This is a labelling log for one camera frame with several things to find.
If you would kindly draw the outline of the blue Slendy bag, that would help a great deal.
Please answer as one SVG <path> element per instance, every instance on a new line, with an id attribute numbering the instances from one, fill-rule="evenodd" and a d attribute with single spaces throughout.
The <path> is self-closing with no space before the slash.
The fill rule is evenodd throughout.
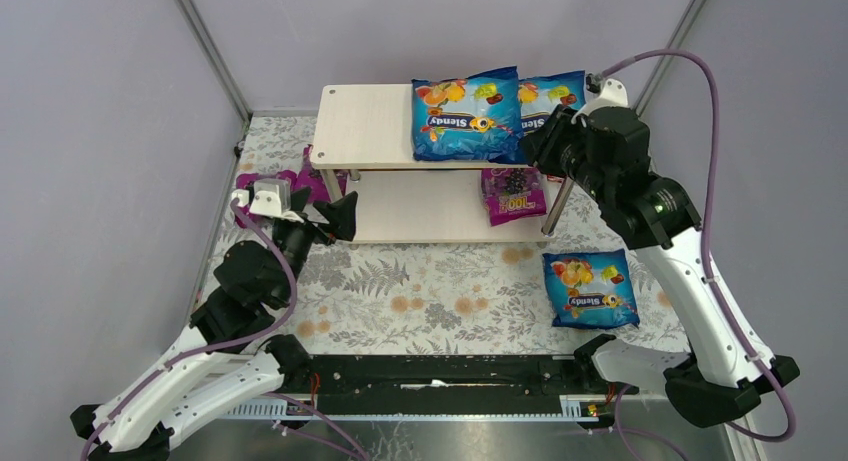
<path id="1" fill-rule="evenodd" d="M 523 136 L 515 66 L 465 78 L 411 81 L 417 161 L 489 161 L 512 156 Z"/>
<path id="2" fill-rule="evenodd" d="M 519 80 L 524 134 L 541 128 L 557 106 L 579 110 L 585 104 L 585 72 L 571 71 Z"/>
<path id="3" fill-rule="evenodd" d="M 545 253 L 544 285 L 554 327 L 637 327 L 640 317 L 626 251 Z"/>

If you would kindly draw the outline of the purple candy bag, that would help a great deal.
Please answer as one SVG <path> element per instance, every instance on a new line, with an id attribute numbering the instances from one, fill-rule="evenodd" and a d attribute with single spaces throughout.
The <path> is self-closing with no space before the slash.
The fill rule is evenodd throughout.
<path id="1" fill-rule="evenodd" d="M 293 171 L 284 170 L 279 171 L 274 174 L 257 174 L 257 173 L 246 173 L 239 175 L 236 179 L 236 189 L 247 189 L 250 185 L 253 184 L 254 181 L 263 179 L 263 178 L 279 178 L 279 179 L 288 179 L 291 183 L 291 188 L 293 186 L 294 181 L 296 180 L 296 175 Z"/>
<path id="2" fill-rule="evenodd" d="M 492 227 L 548 211 L 542 178 L 535 168 L 484 169 L 481 194 Z"/>
<path id="3" fill-rule="evenodd" d="M 307 145 L 302 152 L 302 165 L 297 174 L 294 190 L 304 187 L 310 189 L 309 203 L 316 201 L 331 202 L 329 191 L 326 187 L 321 171 L 315 169 L 310 161 L 313 146 Z"/>

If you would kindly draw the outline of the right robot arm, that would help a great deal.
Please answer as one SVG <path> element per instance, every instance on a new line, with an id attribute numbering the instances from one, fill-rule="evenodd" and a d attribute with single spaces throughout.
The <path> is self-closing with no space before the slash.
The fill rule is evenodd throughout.
<path id="1" fill-rule="evenodd" d="M 667 293 L 688 352 L 663 352 L 600 335 L 577 349 L 587 373 L 664 395 L 694 426 L 738 420 L 764 394 L 783 392 L 800 373 L 745 321 L 708 254 L 704 223 L 685 189 L 650 167 L 649 127 L 626 107 L 589 114 L 557 107 L 520 143 L 529 165 L 565 177 L 597 204 Z"/>

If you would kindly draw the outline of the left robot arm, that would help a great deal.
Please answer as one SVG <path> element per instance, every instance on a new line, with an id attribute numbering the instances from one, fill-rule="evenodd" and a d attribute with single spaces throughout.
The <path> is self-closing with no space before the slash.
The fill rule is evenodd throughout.
<path id="1" fill-rule="evenodd" d="M 351 241 L 359 194 L 317 200 L 310 190 L 237 190 L 234 217 L 256 235 L 232 245 L 214 276 L 218 287 L 177 338 L 112 400 L 81 405 L 71 421 L 83 460 L 166 460 L 197 429 L 228 409 L 283 386 L 305 354 L 277 334 L 299 301 L 298 278 L 315 244 Z"/>

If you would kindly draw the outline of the white wooden two-tier shelf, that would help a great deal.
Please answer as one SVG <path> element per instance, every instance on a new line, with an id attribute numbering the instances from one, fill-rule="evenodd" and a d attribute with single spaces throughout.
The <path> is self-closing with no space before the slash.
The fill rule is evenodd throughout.
<path id="1" fill-rule="evenodd" d="M 547 243 L 552 214 L 493 227 L 481 199 L 487 161 L 417 161 L 408 84 L 324 87 L 310 161 L 331 200 L 357 192 L 359 244 Z"/>

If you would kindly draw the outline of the floral patterned table mat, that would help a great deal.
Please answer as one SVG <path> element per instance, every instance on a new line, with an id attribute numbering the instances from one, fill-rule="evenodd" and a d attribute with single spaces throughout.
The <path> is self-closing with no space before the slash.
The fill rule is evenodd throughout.
<path id="1" fill-rule="evenodd" d="M 296 171 L 315 124 L 314 116 L 254 117 L 236 174 Z M 601 332 L 552 326 L 541 255 L 623 247 L 577 189 L 545 246 L 313 245 L 294 314 L 278 332 L 296 334 L 313 354 L 570 354 Z M 686 350 L 664 291 L 634 255 L 627 259 L 640 324 L 611 334 Z"/>

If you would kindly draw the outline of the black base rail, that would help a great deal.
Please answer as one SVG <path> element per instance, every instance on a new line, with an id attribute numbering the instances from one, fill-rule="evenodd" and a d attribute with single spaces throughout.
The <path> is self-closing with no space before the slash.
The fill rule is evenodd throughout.
<path id="1" fill-rule="evenodd" d="M 305 396 L 361 394 L 377 387 L 434 383 L 601 397 L 621 389 L 570 355 L 312 355 L 285 375 L 277 391 Z"/>

